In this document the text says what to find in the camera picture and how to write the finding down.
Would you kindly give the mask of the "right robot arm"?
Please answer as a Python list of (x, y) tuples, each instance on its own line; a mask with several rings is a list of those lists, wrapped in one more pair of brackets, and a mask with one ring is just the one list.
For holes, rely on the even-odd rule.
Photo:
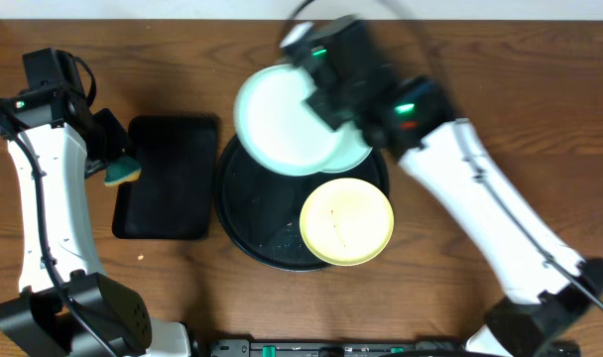
[(281, 46), (311, 77), (307, 105), (330, 128), (355, 125), (388, 150), (473, 241), (504, 297), (465, 343), (469, 355), (563, 356), (559, 337), (601, 304), (603, 259), (563, 242), (501, 172), (445, 90), (400, 80), (360, 19), (302, 23)]

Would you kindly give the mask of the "green sponge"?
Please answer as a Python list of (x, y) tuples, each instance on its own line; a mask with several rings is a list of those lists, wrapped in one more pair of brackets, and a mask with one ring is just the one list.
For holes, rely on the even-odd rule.
[(141, 173), (141, 165), (132, 157), (124, 155), (111, 162), (105, 170), (104, 184), (116, 186), (124, 182), (135, 181)]

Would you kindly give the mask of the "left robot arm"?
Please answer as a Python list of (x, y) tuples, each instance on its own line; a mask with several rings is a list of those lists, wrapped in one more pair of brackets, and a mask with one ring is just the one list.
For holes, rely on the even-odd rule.
[(153, 319), (141, 296), (106, 277), (85, 195), (91, 116), (64, 99), (6, 99), (0, 128), (19, 180), (24, 258), (0, 329), (29, 356), (188, 356), (183, 324)]

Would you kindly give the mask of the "light blue plate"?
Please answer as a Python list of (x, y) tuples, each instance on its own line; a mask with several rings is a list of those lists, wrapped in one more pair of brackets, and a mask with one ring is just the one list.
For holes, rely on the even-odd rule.
[(343, 173), (361, 164), (372, 152), (362, 136), (362, 132), (353, 124), (343, 125), (339, 132), (342, 139), (335, 153), (321, 171), (328, 174)]
[(279, 175), (303, 177), (323, 169), (337, 153), (344, 134), (331, 130), (306, 105), (315, 86), (291, 64), (251, 75), (234, 104), (234, 126), (245, 151)]

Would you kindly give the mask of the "yellow plate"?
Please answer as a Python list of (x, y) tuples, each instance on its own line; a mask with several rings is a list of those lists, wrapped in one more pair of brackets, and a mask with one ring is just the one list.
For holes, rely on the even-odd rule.
[(387, 196), (359, 178), (337, 178), (315, 189), (300, 214), (301, 238), (321, 261), (356, 266), (378, 256), (394, 229)]

